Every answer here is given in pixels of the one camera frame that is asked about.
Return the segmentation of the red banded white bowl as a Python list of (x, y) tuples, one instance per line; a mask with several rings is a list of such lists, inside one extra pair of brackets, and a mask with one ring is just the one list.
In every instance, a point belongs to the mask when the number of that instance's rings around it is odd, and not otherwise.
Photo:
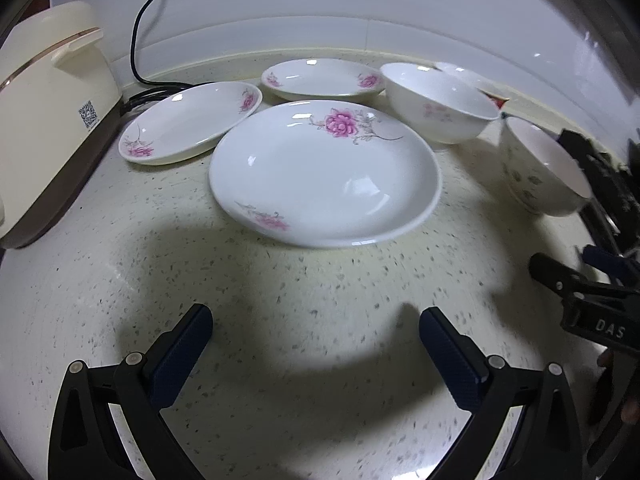
[(513, 92), (510, 91), (507, 86), (488, 79), (472, 70), (447, 62), (435, 62), (434, 66), (441, 72), (454, 76), (484, 93), (484, 95), (488, 96), (491, 101), (494, 101), (499, 108), (503, 108), (507, 102), (513, 99)]

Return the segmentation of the large white floral bowl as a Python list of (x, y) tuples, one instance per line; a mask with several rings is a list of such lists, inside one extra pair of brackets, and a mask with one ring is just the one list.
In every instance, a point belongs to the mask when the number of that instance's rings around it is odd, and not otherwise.
[(380, 72), (390, 108), (427, 142), (471, 141), (500, 118), (488, 96), (440, 70), (396, 62), (382, 65)]

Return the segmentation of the small floral plate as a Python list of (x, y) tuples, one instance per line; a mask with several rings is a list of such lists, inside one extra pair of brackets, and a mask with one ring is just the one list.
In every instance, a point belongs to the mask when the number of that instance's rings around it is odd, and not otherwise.
[(338, 58), (298, 58), (267, 68), (262, 85), (288, 101), (339, 100), (364, 102), (385, 88), (379, 70)]
[(118, 141), (127, 162), (162, 166), (183, 162), (215, 147), (230, 129), (262, 104), (254, 84), (202, 84), (151, 106), (124, 129)]

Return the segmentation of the grey patterned white bowl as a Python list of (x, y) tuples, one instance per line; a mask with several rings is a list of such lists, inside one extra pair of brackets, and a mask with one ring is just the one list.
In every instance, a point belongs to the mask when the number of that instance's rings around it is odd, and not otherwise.
[(506, 185), (533, 214), (565, 217), (592, 200), (578, 162), (532, 122), (503, 118), (498, 152)]

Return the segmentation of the large floral plate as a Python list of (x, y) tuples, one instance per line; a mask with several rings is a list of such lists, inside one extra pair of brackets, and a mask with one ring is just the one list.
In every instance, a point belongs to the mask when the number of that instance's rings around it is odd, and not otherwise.
[(269, 107), (232, 128), (208, 180), (231, 218), (307, 248), (393, 240), (420, 226), (442, 194), (435, 154), (410, 127), (327, 100)]

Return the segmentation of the cream rice cooker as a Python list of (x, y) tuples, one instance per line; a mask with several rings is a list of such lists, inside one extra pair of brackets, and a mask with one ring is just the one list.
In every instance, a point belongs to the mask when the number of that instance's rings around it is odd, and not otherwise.
[(52, 6), (1, 47), (1, 246), (21, 248), (76, 200), (114, 140), (122, 92), (91, 6)]

